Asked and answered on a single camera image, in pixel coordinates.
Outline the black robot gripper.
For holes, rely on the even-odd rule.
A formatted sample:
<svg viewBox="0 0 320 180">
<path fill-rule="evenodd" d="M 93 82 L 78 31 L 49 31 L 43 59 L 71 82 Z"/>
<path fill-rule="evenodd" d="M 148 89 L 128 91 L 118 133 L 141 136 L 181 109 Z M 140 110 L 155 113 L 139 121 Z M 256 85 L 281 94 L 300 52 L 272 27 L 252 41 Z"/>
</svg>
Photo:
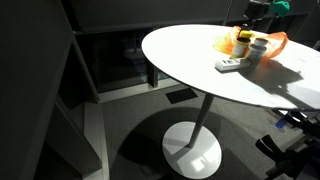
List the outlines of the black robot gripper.
<svg viewBox="0 0 320 180">
<path fill-rule="evenodd" d="M 249 20 L 259 20 L 268 12 L 270 0 L 249 0 L 244 16 Z"/>
</svg>

